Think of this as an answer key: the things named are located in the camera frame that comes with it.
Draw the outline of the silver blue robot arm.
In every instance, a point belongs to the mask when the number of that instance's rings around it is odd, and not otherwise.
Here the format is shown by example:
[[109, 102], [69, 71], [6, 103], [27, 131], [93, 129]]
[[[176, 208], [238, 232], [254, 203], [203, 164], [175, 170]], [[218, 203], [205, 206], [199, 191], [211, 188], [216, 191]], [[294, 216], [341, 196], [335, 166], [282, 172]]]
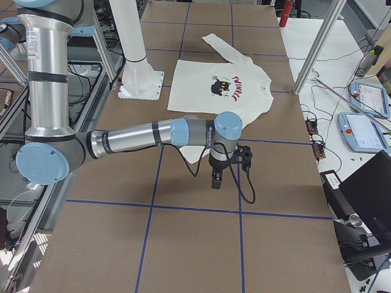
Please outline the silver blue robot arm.
[[16, 154], [16, 167], [23, 177], [50, 185], [107, 154], [162, 145], [201, 146], [210, 154], [212, 187], [218, 189], [224, 169], [242, 163], [245, 150], [238, 145], [242, 121], [233, 112], [223, 112], [212, 120], [187, 115], [118, 131], [74, 131], [68, 114], [67, 38], [74, 29], [94, 33], [94, 4], [17, 1], [16, 12], [26, 30], [31, 104], [31, 126]]

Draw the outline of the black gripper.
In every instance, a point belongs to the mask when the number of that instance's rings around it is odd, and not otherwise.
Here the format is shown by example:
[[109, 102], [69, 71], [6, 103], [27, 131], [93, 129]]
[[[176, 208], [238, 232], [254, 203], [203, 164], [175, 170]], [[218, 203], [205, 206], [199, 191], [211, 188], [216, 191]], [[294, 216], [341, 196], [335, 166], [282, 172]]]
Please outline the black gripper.
[[209, 155], [208, 162], [212, 167], [212, 183], [213, 189], [220, 189], [222, 184], [223, 171], [229, 166], [229, 161], [220, 161]]

